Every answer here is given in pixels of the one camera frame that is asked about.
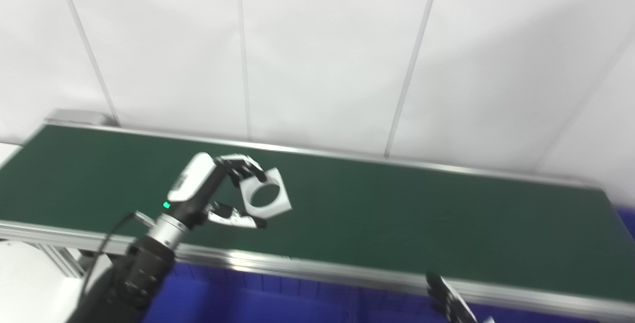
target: silver metal cylinder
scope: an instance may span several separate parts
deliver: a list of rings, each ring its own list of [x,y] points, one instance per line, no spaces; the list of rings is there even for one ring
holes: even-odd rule
[[[189,229],[181,221],[170,215],[161,214],[148,232],[148,236],[174,250],[188,232]]]

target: white casing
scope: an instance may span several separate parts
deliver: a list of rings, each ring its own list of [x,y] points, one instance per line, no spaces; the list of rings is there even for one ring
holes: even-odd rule
[[[237,226],[239,228],[250,229],[258,228],[258,226],[256,226],[256,222],[254,222],[254,219],[251,219],[251,217],[249,216],[241,216],[240,213],[235,209],[234,211],[232,211],[232,215],[230,217],[220,217],[213,212],[209,212],[207,214],[207,218],[209,219],[209,221],[227,226]]]
[[[191,199],[200,186],[214,170],[214,160],[205,152],[197,153],[188,163],[177,182],[168,193],[168,201],[186,201]]]

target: robotic arm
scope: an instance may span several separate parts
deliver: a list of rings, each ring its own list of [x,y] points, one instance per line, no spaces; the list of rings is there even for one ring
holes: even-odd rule
[[[266,227],[264,219],[215,201],[209,203],[226,176],[235,187],[251,176],[261,183],[267,181],[263,169],[249,156],[195,155],[168,192],[168,210],[97,279],[67,323],[141,321],[172,269],[175,249],[190,230],[208,219],[243,228]]]

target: green conveyor belt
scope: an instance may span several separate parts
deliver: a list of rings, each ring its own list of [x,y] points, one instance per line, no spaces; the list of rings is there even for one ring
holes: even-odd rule
[[[635,245],[595,189],[46,126],[0,170],[0,220],[106,232],[130,210],[156,217],[199,151],[277,167],[293,210],[190,244],[635,302]],[[241,203],[229,180],[215,199]]]

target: circular hole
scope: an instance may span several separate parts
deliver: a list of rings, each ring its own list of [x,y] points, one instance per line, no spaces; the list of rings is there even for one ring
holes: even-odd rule
[[[264,207],[277,198],[277,195],[280,192],[280,187],[275,184],[268,184],[263,187],[258,188],[252,196],[252,206],[254,207]]]

